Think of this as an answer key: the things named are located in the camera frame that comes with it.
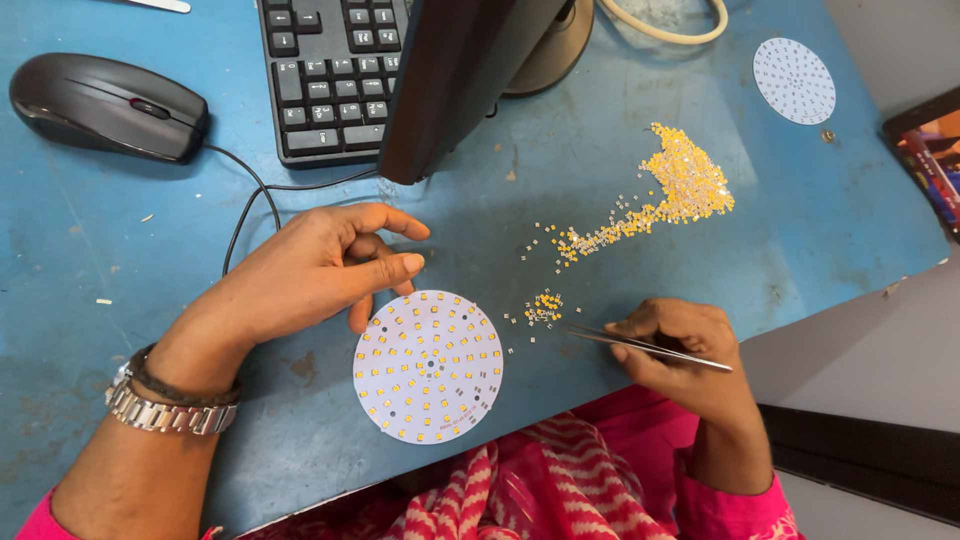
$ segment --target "monitor stand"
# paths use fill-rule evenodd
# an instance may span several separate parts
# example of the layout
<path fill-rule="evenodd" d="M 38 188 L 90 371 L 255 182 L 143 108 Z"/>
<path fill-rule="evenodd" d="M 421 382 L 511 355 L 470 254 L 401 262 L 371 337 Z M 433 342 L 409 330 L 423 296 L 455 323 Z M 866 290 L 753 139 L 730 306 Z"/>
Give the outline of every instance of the monitor stand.
<path fill-rule="evenodd" d="M 503 90 L 503 97 L 539 94 L 573 69 L 593 29 L 593 0 L 567 0 L 537 46 Z"/>

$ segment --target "phone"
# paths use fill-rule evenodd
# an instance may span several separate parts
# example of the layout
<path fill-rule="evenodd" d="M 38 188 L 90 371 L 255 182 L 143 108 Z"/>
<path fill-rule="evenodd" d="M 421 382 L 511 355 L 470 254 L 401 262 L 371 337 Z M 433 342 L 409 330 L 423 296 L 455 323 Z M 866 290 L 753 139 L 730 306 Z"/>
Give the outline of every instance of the phone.
<path fill-rule="evenodd" d="M 887 120 L 883 132 L 960 243 L 960 86 Z"/>

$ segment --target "person's left hand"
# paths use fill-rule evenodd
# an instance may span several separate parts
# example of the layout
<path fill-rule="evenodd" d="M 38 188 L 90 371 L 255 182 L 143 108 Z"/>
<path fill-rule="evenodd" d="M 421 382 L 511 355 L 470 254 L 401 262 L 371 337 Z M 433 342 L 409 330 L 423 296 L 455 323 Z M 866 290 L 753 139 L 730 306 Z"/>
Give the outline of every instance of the person's left hand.
<path fill-rule="evenodd" d="M 386 288 L 412 294 L 410 279 L 424 263 L 418 254 L 394 254 L 376 234 L 381 229 L 411 240 L 430 236 L 420 221 L 384 204 L 298 214 L 186 309 L 151 353 L 151 373 L 161 380 L 168 375 L 168 383 L 186 379 L 181 366 L 196 358 L 213 379 L 215 370 L 233 371 L 254 345 L 316 325 L 345 307 L 350 329 L 362 332 L 372 294 Z M 189 386 L 206 386 L 196 368 L 186 370 L 197 381 Z"/>

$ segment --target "black thread bracelet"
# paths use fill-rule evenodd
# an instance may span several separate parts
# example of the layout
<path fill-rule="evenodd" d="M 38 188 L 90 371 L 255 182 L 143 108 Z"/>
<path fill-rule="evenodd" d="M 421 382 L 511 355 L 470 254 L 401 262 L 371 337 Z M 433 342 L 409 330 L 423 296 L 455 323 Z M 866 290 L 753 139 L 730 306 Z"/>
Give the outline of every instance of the black thread bracelet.
<path fill-rule="evenodd" d="M 150 375 L 150 373 L 148 373 L 144 368 L 144 363 L 147 361 L 147 356 L 154 349 L 155 345 L 156 343 L 152 343 L 143 349 L 140 349 L 133 356 L 131 356 L 128 369 L 130 369 L 132 373 L 133 380 L 143 384 L 143 387 L 151 392 L 154 392 L 160 396 L 163 396 L 165 399 L 172 401 L 173 403 L 170 405 L 207 407 L 223 406 L 236 403 L 237 399 L 240 397 L 240 380 L 235 380 L 232 388 L 224 394 L 213 396 L 212 398 L 201 398 L 198 396 L 188 396 L 166 382 L 155 379 L 154 376 Z"/>

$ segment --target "blue workbench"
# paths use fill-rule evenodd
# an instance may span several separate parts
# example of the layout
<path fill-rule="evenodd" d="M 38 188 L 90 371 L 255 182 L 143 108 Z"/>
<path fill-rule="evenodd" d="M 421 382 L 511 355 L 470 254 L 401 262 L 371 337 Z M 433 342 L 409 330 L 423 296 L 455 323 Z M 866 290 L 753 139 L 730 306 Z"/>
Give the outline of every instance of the blue workbench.
<path fill-rule="evenodd" d="M 322 182 L 360 168 L 283 169 L 253 0 L 193 4 L 180 15 L 95 0 L 17 2 L 5 9 L 0 81 L 44 52 L 107 56 L 198 91 L 215 118 L 210 140 L 267 183 Z M 681 30 L 708 24 L 695 5 Z M 278 193 L 277 203 L 284 218 L 357 201 L 415 214 L 433 230 L 422 245 L 399 247 L 427 257 L 417 285 L 456 291 L 487 313 L 521 314 L 524 299 L 550 287 L 583 309 L 581 321 L 599 324 L 644 297 L 679 296 L 725 308 L 741 338 L 945 258 L 934 214 L 876 135 L 881 118 L 820 2 L 735 1 L 730 9 L 729 30 L 694 48 L 621 35 L 599 12 L 565 81 L 501 102 L 429 182 L 367 180 Z M 792 124 L 757 93 L 754 51 L 779 36 L 806 44 L 830 69 L 838 104 L 826 124 Z M 656 189 L 651 175 L 636 177 L 658 149 L 644 131 L 652 121 L 685 129 L 723 167 L 734 211 L 658 224 L 559 276 L 549 250 L 524 252 L 532 238 L 546 238 L 536 221 L 592 231 L 617 195 Z M 836 141 L 825 144 L 822 128 Z M 104 414 L 102 391 L 118 362 L 219 278 L 253 182 L 210 152 L 176 167 L 53 145 L 5 104 L 0 163 L 0 536 L 9 537 Z M 507 181 L 511 171 L 516 179 Z M 251 218 L 235 260 L 270 233 L 262 199 Z M 504 347 L 516 353 L 505 359 L 495 407 L 476 429 L 431 447 L 381 434 L 358 406 L 345 317 L 258 348 L 242 372 L 246 401 L 217 454 L 205 523 L 253 528 L 627 383 L 597 347 L 497 319 Z"/>

